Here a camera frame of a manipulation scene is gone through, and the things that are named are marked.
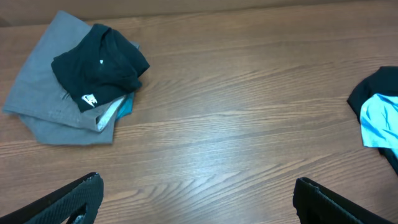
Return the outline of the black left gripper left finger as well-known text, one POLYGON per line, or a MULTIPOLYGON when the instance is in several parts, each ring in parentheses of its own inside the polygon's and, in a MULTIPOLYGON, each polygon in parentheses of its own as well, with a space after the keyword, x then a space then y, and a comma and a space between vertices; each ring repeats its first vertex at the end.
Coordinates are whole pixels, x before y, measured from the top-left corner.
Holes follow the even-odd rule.
POLYGON ((93 224, 103 197, 103 179, 99 173, 91 172, 1 217, 1 223, 93 224))

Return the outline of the black t-shirt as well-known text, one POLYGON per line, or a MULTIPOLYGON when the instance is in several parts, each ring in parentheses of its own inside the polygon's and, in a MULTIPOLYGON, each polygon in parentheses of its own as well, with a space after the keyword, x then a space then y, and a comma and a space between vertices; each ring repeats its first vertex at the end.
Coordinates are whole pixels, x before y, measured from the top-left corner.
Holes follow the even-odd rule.
POLYGON ((94 24, 76 47, 51 63, 59 84, 81 112, 140 89, 139 77, 149 67, 130 41, 102 24, 94 24))

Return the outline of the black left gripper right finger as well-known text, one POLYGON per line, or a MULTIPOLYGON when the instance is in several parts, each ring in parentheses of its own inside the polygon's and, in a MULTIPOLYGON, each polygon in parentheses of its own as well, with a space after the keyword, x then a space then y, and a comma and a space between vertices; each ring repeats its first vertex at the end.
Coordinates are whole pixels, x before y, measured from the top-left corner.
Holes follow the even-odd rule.
POLYGON ((392 224, 307 177, 295 182, 293 206, 301 224, 392 224))

